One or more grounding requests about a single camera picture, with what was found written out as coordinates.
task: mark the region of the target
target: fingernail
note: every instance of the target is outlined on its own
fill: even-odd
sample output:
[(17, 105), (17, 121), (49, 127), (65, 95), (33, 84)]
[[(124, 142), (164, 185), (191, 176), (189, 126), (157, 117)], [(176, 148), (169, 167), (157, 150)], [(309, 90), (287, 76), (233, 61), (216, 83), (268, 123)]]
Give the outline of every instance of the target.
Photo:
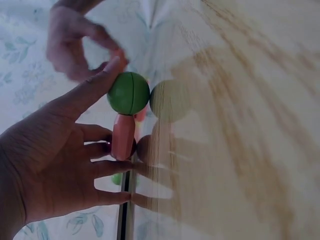
[(111, 61), (104, 67), (103, 71), (104, 72), (109, 72), (110, 69), (114, 68), (117, 64), (120, 62), (120, 57), (115, 56), (111, 59)]

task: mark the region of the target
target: toy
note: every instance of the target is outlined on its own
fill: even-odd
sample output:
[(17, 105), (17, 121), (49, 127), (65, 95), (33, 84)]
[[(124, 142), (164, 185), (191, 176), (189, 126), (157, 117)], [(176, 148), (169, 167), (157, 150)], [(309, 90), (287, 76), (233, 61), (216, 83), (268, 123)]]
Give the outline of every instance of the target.
[(111, 107), (118, 112), (113, 125), (111, 145), (111, 156), (116, 160), (128, 160), (135, 152), (134, 115), (145, 108), (149, 98), (147, 81), (134, 72), (120, 73), (107, 93)]

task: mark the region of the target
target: green object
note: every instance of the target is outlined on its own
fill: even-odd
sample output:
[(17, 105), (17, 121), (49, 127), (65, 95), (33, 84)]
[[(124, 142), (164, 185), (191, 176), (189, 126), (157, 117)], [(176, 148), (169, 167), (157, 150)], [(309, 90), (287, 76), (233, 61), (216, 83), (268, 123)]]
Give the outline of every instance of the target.
[[(115, 185), (120, 186), (122, 183), (122, 175), (123, 175), (122, 173), (116, 173), (116, 174), (112, 175), (112, 178), (111, 178), (112, 182)], [(138, 186), (139, 183), (140, 183), (140, 179), (138, 176), (136, 176), (136, 186)]]
[(164, 80), (150, 94), (150, 109), (162, 123), (184, 118), (191, 108), (188, 88), (176, 80)]
[(147, 81), (134, 72), (118, 75), (106, 95), (113, 110), (123, 115), (134, 115), (147, 105), (150, 89)]
[(122, 174), (121, 173), (116, 173), (116, 174), (112, 175), (111, 180), (115, 185), (120, 186), (121, 182), (122, 182)]

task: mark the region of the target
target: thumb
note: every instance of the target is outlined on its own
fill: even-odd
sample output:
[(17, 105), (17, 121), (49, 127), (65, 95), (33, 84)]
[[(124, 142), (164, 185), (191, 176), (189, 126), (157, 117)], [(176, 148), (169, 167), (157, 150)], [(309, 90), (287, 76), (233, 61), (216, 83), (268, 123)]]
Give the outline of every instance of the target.
[(102, 72), (84, 81), (65, 95), (53, 100), (51, 107), (61, 109), (64, 116), (76, 121), (89, 107), (105, 95), (121, 71), (120, 58), (114, 57)]
[(112, 51), (119, 49), (117, 42), (108, 34), (103, 26), (82, 17), (77, 28), (77, 31), (83, 36), (89, 37), (101, 47)]

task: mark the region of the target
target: hand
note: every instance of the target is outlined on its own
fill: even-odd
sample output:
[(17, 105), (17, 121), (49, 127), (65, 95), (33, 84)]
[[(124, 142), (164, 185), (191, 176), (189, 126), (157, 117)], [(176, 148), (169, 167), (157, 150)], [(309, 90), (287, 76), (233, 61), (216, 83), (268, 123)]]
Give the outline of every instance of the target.
[(89, 37), (101, 47), (110, 50), (111, 53), (122, 51), (103, 26), (89, 21), (70, 7), (59, 5), (51, 9), (46, 49), (47, 59), (52, 62), (56, 71), (66, 74), (69, 79), (77, 82), (82, 82), (96, 75), (107, 64), (103, 62), (97, 69), (88, 69), (82, 42), (83, 37)]
[(0, 165), (4, 164), (6, 174), (15, 179), (25, 224), (130, 200), (128, 192), (105, 192), (94, 187), (96, 178), (132, 169), (129, 161), (90, 161), (110, 153), (110, 144), (97, 141), (109, 142), (112, 132), (98, 125), (75, 123), (108, 92), (120, 69), (120, 59), (114, 57), (103, 72), (0, 136), (0, 156), (4, 156)]

